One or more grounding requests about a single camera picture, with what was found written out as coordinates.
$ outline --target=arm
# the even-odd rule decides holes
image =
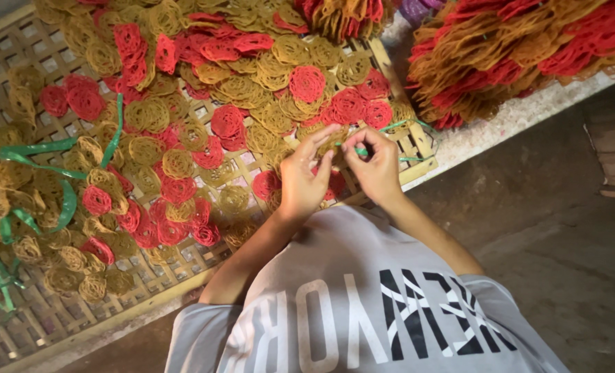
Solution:
[[[312,215],[328,189],[333,151],[321,159],[316,175],[317,149],[339,125],[330,125],[301,142],[290,157],[282,161],[282,203],[276,212],[216,272],[204,288],[200,303],[242,305],[250,284],[259,271],[275,258],[291,237]]]
[[[371,156],[358,156],[354,147],[367,147]],[[366,127],[346,140],[342,150],[362,190],[388,214],[399,230],[428,246],[457,275],[484,273],[468,250],[404,195],[398,178],[395,142]]]

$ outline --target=t-shirt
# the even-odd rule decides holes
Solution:
[[[567,372],[486,276],[456,276],[421,242],[352,207],[314,214],[243,307],[179,313],[175,372]]]

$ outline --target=hand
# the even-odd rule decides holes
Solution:
[[[356,154],[355,147],[367,148],[369,155]],[[366,127],[342,144],[349,168],[361,182],[362,191],[377,204],[403,195],[399,179],[398,148],[379,131]]]
[[[288,219],[307,219],[323,200],[331,177],[333,151],[329,150],[321,159],[316,175],[312,168],[317,165],[317,149],[323,145],[331,133],[340,129],[340,125],[329,125],[305,138],[291,156],[287,157],[282,170],[282,203],[278,212]]]

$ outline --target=woven bamboo lattice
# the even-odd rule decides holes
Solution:
[[[10,89],[6,71],[14,66],[31,64],[46,75],[46,83],[60,82],[63,76],[71,72],[85,74],[100,82],[101,93],[105,99],[113,99],[110,92],[95,72],[91,70],[83,58],[76,58],[66,47],[62,33],[55,25],[47,25],[40,21],[32,7],[28,11],[18,12],[15,19],[0,22],[0,126],[11,121],[7,114],[9,110],[8,90]],[[345,53],[352,50],[368,50],[372,65],[381,71],[390,81],[392,94],[395,97],[405,97],[401,83],[392,70],[390,61],[379,40],[371,40],[363,44],[351,41],[344,47]],[[191,102],[190,116],[198,117],[203,123],[208,123],[217,103],[194,100],[186,95]],[[95,129],[90,123],[79,119],[71,111],[63,117],[48,115],[38,105],[38,136],[37,141],[56,141],[77,135],[95,135]],[[432,155],[432,139],[425,136],[419,125],[398,131],[390,138],[396,141],[401,149],[401,157],[429,157]],[[295,148],[298,140],[287,137],[285,140]],[[61,153],[45,153],[33,157],[38,164],[62,164]],[[256,174],[266,170],[261,155],[250,151],[236,151],[225,154],[226,161],[233,162],[237,168],[227,184],[241,185],[249,192],[250,201],[246,215],[257,224],[261,224],[270,215],[266,203],[254,196],[251,189]],[[400,180],[403,184],[410,182],[429,170],[436,168],[436,160],[431,158],[424,162],[402,162]],[[336,169],[341,170],[347,183],[347,190],[329,204],[355,204],[367,201],[359,185],[345,164],[340,162]],[[204,183],[195,174],[197,184]],[[215,201],[219,191],[208,187]],[[138,188],[133,191],[134,198],[145,208],[150,206],[157,195],[144,195]],[[12,363],[23,363],[22,360],[53,345],[67,342],[69,337],[78,336],[81,331],[92,327],[114,315],[147,301],[155,295],[185,281],[195,279],[194,287],[202,285],[203,280],[197,274],[216,266],[222,260],[236,251],[224,241],[206,248],[196,243],[192,238],[178,245],[174,258],[167,264],[154,263],[145,250],[139,250],[130,259],[118,260],[114,266],[128,271],[133,275],[135,286],[127,294],[116,297],[108,294],[97,305],[89,305],[79,295],[69,299],[61,298],[43,286],[43,273],[38,267],[22,266],[20,277],[26,286],[25,290],[13,289],[12,296],[18,312],[3,326],[0,326],[0,369]]]

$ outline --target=bamboo tray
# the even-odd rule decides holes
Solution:
[[[346,53],[352,50],[368,50],[372,65],[390,81],[392,95],[406,99],[403,85],[395,75],[379,39],[366,42],[350,40],[343,49]],[[68,49],[63,34],[56,25],[47,25],[38,19],[32,5],[21,8],[0,20],[0,126],[11,120],[7,114],[10,87],[6,71],[13,66],[26,64],[32,64],[45,73],[48,84],[60,81],[71,72],[85,74],[100,81],[86,60],[76,58]],[[110,92],[102,81],[100,85],[105,99],[114,98],[115,93]],[[218,103],[189,97],[188,99],[191,102],[189,115],[208,123]],[[38,105],[38,113],[37,141],[94,135],[93,125],[79,119],[71,111],[61,118],[56,118],[45,113],[42,106]],[[401,157],[426,158],[433,154],[432,139],[426,137],[417,124],[390,135],[390,139],[399,144]],[[292,147],[298,144],[295,137],[287,137],[285,140]],[[34,157],[34,161],[38,164],[61,165],[62,155],[45,153]],[[246,214],[261,224],[270,212],[266,203],[257,199],[250,187],[254,176],[266,170],[261,155],[245,150],[228,152],[225,154],[225,161],[233,162],[237,168],[227,184],[241,185],[250,192],[250,204]],[[434,157],[424,162],[402,162],[400,182],[411,182],[436,166]],[[330,201],[330,204],[360,205],[367,202],[368,199],[346,165],[340,162],[335,167],[344,175],[347,189],[339,199]],[[134,181],[130,175],[125,176]],[[197,180],[197,183],[199,186],[204,185],[200,180]],[[219,191],[210,187],[209,191],[216,199]],[[157,195],[144,195],[138,188],[133,191],[133,196],[146,208],[157,198]],[[235,251],[235,248],[230,248],[224,241],[206,248],[188,237],[178,245],[173,263],[155,265],[144,250],[139,250],[136,256],[115,263],[115,266],[133,275],[133,290],[121,297],[108,294],[97,305],[89,305],[80,296],[62,299],[43,287],[44,275],[40,268],[22,266],[20,276],[27,289],[12,290],[18,312],[6,324],[0,326],[0,372],[21,372],[66,352],[99,333],[118,328],[144,313],[152,312],[155,307],[205,284],[215,270],[213,267],[217,267]]]

